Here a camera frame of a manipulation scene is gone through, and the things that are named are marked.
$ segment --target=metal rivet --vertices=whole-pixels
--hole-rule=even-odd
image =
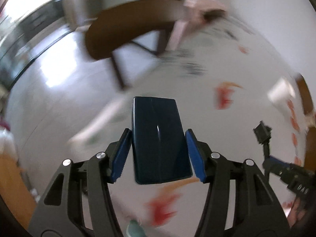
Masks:
[[[246,164],[249,166],[253,166],[255,163],[253,162],[253,160],[246,160]]]
[[[218,153],[218,152],[212,152],[211,153],[211,157],[214,158],[214,159],[219,159],[221,155]]]
[[[97,158],[98,159],[102,159],[102,158],[104,158],[105,157],[105,153],[104,152],[99,152],[98,154],[97,154]]]
[[[66,159],[66,160],[63,161],[63,165],[64,166],[68,166],[68,165],[70,165],[70,163],[71,163],[70,159]]]

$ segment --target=blue gripper pad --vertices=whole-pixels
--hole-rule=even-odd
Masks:
[[[175,100],[135,97],[132,132],[135,180],[138,184],[165,183],[192,176]]]
[[[188,129],[185,132],[185,139],[188,145],[189,156],[195,175],[201,182],[205,183],[205,164],[207,163],[207,158],[210,156],[212,151],[206,143],[200,142],[196,139],[192,129]]]
[[[112,142],[106,149],[109,156],[110,181],[115,183],[121,177],[127,155],[132,144],[132,132],[126,128],[119,141]]]

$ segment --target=chair leg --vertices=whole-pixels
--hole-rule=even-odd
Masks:
[[[119,86],[120,86],[120,89],[121,90],[124,90],[128,87],[128,85],[125,84],[125,81],[123,80],[123,76],[122,76],[122,72],[115,60],[115,57],[114,57],[114,54],[111,53],[111,62],[112,62],[112,67],[113,67],[113,70],[114,70],[114,73],[116,75],[116,78],[118,80],[118,83],[119,83]]]

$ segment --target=teal object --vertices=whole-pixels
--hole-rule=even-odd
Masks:
[[[126,237],[146,237],[146,234],[139,223],[133,219],[126,228]]]

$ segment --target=glossy floor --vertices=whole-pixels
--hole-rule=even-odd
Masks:
[[[82,33],[73,32],[43,53],[18,80],[8,101],[6,119],[20,165],[40,194],[62,161],[72,158],[69,138],[118,91],[110,61],[91,61],[82,49],[82,38]],[[116,52],[130,83],[156,60],[133,45]]]

